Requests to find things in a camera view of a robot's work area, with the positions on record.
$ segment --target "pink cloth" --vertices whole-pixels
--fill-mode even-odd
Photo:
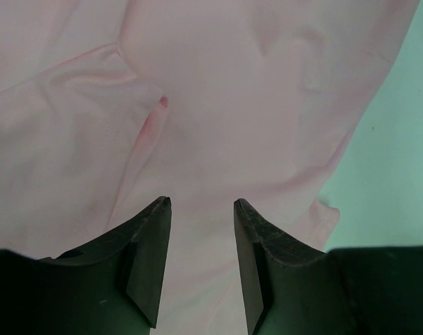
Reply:
[[[233,201],[325,244],[316,196],[417,4],[0,0],[0,247],[56,256],[170,196],[151,333],[246,334]]]

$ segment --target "folded fabric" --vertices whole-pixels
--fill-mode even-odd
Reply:
[[[233,201],[324,246],[316,196],[417,5],[0,1],[0,247],[58,255],[170,196],[151,333],[246,334]]]

